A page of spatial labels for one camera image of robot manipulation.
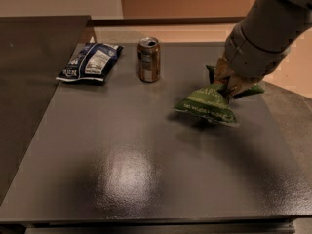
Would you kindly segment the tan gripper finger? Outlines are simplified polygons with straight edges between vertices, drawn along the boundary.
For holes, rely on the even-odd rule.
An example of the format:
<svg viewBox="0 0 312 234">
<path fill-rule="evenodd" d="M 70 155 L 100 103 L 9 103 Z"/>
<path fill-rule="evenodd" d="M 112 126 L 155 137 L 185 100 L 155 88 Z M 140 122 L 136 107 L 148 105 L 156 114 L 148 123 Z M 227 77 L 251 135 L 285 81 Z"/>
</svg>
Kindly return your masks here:
<svg viewBox="0 0 312 234">
<path fill-rule="evenodd" d="M 254 79 L 230 78 L 227 84 L 227 97 L 234 98 L 236 95 L 249 89 L 256 83 Z"/>
<path fill-rule="evenodd" d="M 227 84 L 228 80 L 232 74 L 232 71 L 229 67 L 218 67 L 215 70 L 214 74 L 214 83 L 215 84 Z"/>
</svg>

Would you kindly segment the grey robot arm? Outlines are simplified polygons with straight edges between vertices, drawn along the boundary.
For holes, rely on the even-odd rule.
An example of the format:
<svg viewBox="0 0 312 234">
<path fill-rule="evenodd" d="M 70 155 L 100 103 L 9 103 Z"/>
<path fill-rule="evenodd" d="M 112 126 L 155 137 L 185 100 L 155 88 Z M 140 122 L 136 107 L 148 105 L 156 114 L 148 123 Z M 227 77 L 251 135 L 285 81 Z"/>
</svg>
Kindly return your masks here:
<svg viewBox="0 0 312 234">
<path fill-rule="evenodd" d="M 312 0 L 255 0 L 235 25 L 214 80 L 233 98 L 274 72 L 291 44 L 312 26 Z"/>
</svg>

